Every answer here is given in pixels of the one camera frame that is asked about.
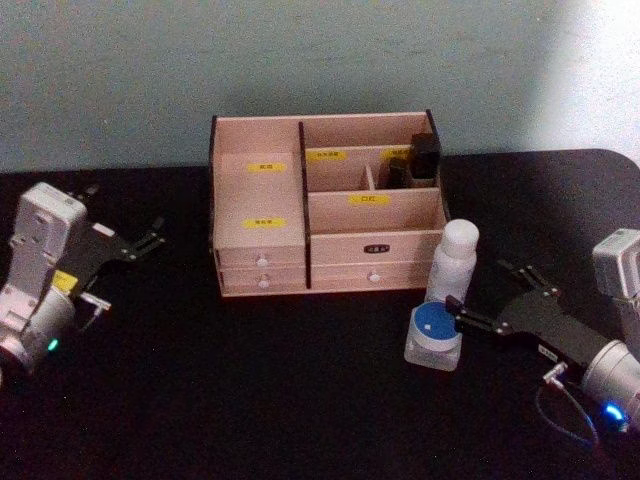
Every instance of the drawer knob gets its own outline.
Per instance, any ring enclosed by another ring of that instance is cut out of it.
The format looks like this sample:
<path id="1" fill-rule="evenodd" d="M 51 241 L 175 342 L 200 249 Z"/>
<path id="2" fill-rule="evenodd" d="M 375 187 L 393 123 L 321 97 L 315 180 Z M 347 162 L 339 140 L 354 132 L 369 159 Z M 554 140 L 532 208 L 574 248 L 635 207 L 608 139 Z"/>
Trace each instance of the drawer knob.
<path id="1" fill-rule="evenodd" d="M 376 272 L 369 272 L 369 275 L 367 275 L 367 279 L 370 282 L 378 283 L 380 281 L 380 275 L 378 275 Z"/>
<path id="2" fill-rule="evenodd" d="M 266 267 L 267 265 L 269 265 L 269 260 L 267 260 L 267 257 L 265 257 L 263 253 L 261 253 L 256 260 L 256 265 L 259 267 Z"/>
<path id="3" fill-rule="evenodd" d="M 269 288 L 269 277 L 267 275 L 260 275 L 258 286 L 260 288 Z"/>

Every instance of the black tablecloth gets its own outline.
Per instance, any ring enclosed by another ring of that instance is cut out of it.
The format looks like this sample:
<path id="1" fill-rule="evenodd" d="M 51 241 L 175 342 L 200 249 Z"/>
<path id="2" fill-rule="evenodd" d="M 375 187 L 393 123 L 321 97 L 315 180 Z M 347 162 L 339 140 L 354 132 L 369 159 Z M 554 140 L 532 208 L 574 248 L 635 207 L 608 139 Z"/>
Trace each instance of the black tablecloth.
<path id="1" fill-rule="evenodd" d="M 4 478 L 602 478 L 638 477 L 637 434 L 601 428 L 591 452 L 550 429 L 534 394 L 552 365 L 524 348 L 465 336 L 458 369 L 403 359 L 423 292 L 222 301 L 208 255 L 204 167 L 0 176 L 0 238 L 36 181 L 97 182 L 91 219 L 135 239 L 158 216 L 167 244 L 92 292 L 114 305 L 62 339 L 34 379 L 0 395 Z M 531 262 L 566 308 L 619 336 L 597 293 L 590 251 L 640 228 L 640 171 L 602 151 L 449 157 L 452 217 L 476 222 L 469 304 L 497 313 L 517 288 L 497 258 Z M 10 249 L 0 244 L 2 279 Z M 561 397 L 546 407 L 585 434 Z"/>

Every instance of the light blue wall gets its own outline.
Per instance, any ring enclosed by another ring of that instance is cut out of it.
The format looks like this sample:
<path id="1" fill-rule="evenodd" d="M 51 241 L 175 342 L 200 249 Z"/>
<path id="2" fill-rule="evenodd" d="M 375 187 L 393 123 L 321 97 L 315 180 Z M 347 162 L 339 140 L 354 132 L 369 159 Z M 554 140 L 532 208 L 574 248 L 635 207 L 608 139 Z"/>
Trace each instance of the light blue wall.
<path id="1" fill-rule="evenodd" d="M 204 163 L 213 113 L 424 108 L 447 153 L 638 161 L 639 3 L 2 2 L 0 169 Z"/>

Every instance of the cable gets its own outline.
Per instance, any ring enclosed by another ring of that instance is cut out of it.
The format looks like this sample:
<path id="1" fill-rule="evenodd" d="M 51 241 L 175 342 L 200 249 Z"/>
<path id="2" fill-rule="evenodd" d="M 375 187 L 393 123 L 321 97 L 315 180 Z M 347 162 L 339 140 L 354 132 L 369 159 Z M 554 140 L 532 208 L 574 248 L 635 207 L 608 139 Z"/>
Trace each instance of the cable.
<path id="1" fill-rule="evenodd" d="M 542 406 L 540 405 L 540 397 L 542 396 L 542 391 L 543 390 L 544 390 L 544 387 L 539 387 L 538 391 L 536 392 L 536 398 L 535 398 L 536 409 L 538 410 L 538 413 L 540 414 L 542 419 L 545 422 L 547 422 L 547 424 L 550 427 L 552 427 L 553 429 L 557 430 L 558 432 L 563 433 L 563 434 L 567 435 L 568 437 L 572 438 L 573 440 L 581 442 L 581 443 L 585 444 L 586 446 L 588 446 L 590 448 L 595 448 L 600 443 L 600 437 L 598 436 L 598 432 L 596 431 L 596 428 L 593 425 L 593 422 L 591 421 L 591 418 L 589 417 L 587 412 L 585 412 L 584 408 L 582 408 L 582 405 L 580 405 L 580 403 L 573 397 L 573 395 L 571 395 L 567 391 L 566 388 L 564 388 L 564 386 L 562 386 L 560 388 L 560 391 L 565 394 L 565 396 L 569 399 L 569 401 L 573 404 L 573 406 L 578 410 L 578 412 L 580 413 L 580 415 L 584 419 L 585 423 L 589 427 L 589 430 L 591 430 L 591 436 L 593 437 L 593 439 L 591 441 L 589 441 L 588 439 L 586 439 L 584 437 L 581 437 L 580 435 L 577 435 L 577 434 L 567 430 L 564 427 L 561 427 L 556 422 L 551 420 L 544 413 L 544 411 L 542 410 Z"/>

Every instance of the blue jar lid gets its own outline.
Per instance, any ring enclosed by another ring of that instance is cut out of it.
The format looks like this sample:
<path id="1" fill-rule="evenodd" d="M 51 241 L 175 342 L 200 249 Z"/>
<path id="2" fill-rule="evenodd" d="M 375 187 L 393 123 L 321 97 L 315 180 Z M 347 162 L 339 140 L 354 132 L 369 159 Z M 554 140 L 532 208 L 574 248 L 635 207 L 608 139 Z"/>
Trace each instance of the blue jar lid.
<path id="1" fill-rule="evenodd" d="M 414 322 L 418 331 L 432 340 L 451 340 L 458 335 L 453 315 L 442 302 L 420 305 L 415 311 Z"/>

